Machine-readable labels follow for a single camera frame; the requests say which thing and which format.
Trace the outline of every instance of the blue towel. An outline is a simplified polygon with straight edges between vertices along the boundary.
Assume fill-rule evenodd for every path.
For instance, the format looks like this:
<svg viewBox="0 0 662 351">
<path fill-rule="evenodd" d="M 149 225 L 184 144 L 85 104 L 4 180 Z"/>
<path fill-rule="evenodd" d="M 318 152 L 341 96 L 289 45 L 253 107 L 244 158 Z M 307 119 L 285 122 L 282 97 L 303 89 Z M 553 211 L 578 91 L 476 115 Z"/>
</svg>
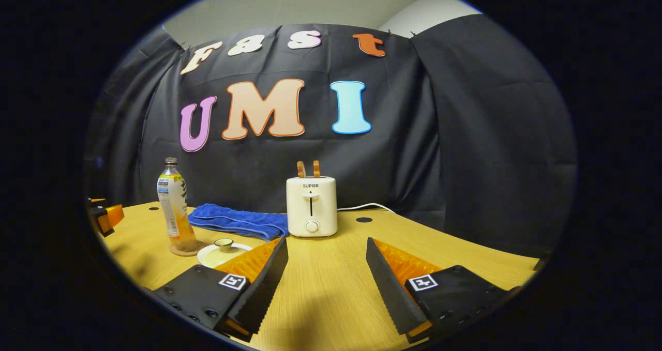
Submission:
<svg viewBox="0 0 662 351">
<path fill-rule="evenodd" d="M 190 215 L 193 226 L 271 241 L 288 235 L 288 215 L 232 210 L 214 204 L 197 207 Z"/>
</svg>

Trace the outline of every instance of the toaster knob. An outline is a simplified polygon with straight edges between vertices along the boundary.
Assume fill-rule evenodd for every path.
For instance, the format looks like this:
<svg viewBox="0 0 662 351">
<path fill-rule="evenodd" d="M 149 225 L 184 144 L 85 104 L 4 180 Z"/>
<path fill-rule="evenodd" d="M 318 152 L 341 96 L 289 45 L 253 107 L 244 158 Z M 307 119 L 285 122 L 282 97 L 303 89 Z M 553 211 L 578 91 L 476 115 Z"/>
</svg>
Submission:
<svg viewBox="0 0 662 351">
<path fill-rule="evenodd" d="M 317 232 L 320 228 L 320 225 L 316 221 L 307 221 L 306 222 L 306 231 L 308 232 Z"/>
</svg>

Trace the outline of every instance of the blue letter i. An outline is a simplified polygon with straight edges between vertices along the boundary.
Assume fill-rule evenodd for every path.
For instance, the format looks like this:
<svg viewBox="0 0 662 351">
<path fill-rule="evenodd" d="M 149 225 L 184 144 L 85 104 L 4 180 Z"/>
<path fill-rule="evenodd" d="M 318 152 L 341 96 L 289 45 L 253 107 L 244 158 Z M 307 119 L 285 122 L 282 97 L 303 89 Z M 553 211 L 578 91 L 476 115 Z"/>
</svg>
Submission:
<svg viewBox="0 0 662 351">
<path fill-rule="evenodd" d="M 338 81 L 331 84 L 331 90 L 338 94 L 338 122 L 331 127 L 338 134 L 361 134 L 372 129 L 364 118 L 361 91 L 366 88 L 363 82 Z"/>
</svg>

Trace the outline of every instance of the coaster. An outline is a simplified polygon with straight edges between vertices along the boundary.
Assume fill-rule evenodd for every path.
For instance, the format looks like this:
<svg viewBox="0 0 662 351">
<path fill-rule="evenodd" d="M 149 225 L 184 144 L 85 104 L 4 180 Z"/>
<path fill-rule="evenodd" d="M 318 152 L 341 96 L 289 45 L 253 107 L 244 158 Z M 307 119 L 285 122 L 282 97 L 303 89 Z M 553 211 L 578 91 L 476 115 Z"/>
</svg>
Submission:
<svg viewBox="0 0 662 351">
<path fill-rule="evenodd" d="M 175 247 L 175 245 L 170 245 L 170 252 L 172 254 L 175 254 L 176 256 L 181 256 L 181 257 L 192 257 L 205 246 L 205 243 L 203 243 L 200 240 L 195 241 L 195 247 L 192 250 L 180 250 Z"/>
<path fill-rule="evenodd" d="M 217 245 L 209 245 L 197 252 L 198 262 L 208 268 L 217 268 L 221 264 L 252 249 L 243 243 L 234 242 L 227 249 L 227 252 L 224 252 Z"/>
</svg>

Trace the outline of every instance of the pink letter u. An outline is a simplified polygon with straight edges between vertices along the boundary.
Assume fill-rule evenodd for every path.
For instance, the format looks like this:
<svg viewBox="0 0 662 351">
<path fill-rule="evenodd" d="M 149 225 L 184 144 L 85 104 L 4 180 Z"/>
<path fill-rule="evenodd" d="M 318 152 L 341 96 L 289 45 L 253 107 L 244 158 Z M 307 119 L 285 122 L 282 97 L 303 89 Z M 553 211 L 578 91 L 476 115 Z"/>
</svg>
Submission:
<svg viewBox="0 0 662 351">
<path fill-rule="evenodd" d="M 197 151 L 205 146 L 209 137 L 209 120 L 211 119 L 211 106 L 216 103 L 216 97 L 210 96 L 200 102 L 203 109 L 203 118 L 200 122 L 200 133 L 198 136 L 191 137 L 191 121 L 196 105 L 189 104 L 182 109 L 182 127 L 179 130 L 179 143 L 184 151 Z"/>
</svg>

